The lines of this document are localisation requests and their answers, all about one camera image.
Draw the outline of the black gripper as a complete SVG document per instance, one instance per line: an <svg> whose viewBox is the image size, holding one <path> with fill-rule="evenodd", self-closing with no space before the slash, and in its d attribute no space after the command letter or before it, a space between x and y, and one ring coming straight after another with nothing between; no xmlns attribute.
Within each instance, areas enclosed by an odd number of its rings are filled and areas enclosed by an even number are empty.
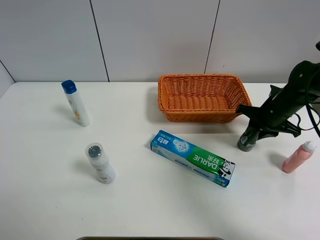
<svg viewBox="0 0 320 240"><path fill-rule="evenodd" d="M301 135L301 129L288 121L305 105L304 84L287 84L283 88L270 86L268 99L261 107L240 104L236 114L249 118L249 125L260 125L258 139L275 138L279 133Z"/></svg>

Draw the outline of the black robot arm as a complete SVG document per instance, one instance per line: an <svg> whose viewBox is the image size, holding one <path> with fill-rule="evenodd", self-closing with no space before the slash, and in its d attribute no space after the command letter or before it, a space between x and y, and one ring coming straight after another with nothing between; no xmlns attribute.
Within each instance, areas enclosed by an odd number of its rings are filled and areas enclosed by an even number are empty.
<svg viewBox="0 0 320 240"><path fill-rule="evenodd" d="M276 137L279 133L291 134L296 138L302 129L288 119L303 107L307 109L313 129L319 134L320 129L311 107L319 97L320 64L304 60L293 68L284 87L270 86L269 96L260 107L239 105L236 113L249 118L248 126L240 138L245 145Z"/></svg>

